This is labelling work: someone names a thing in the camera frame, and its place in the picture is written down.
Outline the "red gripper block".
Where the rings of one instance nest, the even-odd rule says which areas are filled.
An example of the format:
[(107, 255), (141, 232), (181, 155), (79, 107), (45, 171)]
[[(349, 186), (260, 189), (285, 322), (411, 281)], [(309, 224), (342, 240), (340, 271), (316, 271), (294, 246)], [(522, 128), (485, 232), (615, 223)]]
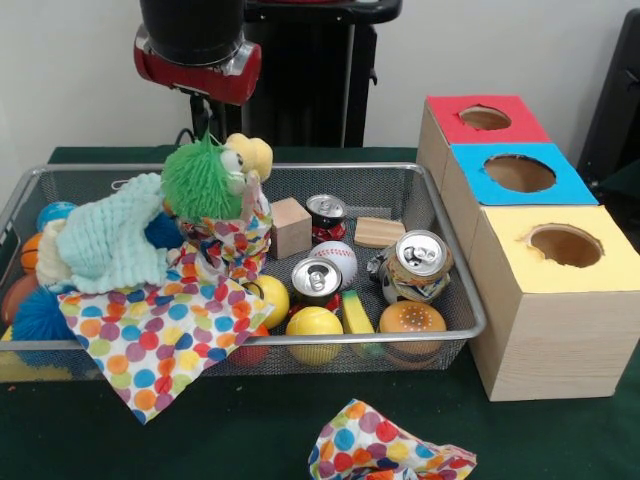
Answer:
[[(227, 135), (225, 104), (242, 106), (251, 98), (261, 72), (262, 51), (258, 44), (244, 40), (229, 60), (217, 65), (178, 65), (155, 53), (148, 32), (139, 28), (134, 64), (143, 79), (194, 94), (190, 96), (193, 134), (201, 140), (208, 127), (212, 136)], [(210, 116), (201, 96), (208, 98)]]

